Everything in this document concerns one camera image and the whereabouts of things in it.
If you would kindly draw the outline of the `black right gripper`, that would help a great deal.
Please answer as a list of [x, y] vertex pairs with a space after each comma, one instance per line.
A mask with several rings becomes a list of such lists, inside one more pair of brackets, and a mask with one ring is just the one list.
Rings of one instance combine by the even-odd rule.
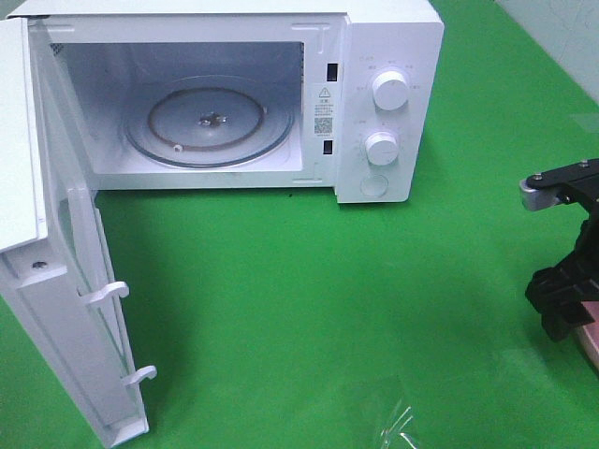
[[567, 181], [565, 191], [589, 216], [580, 227], [574, 250], [556, 266], [536, 271], [525, 291], [555, 342], [594, 323], [584, 303], [598, 301], [598, 178]]

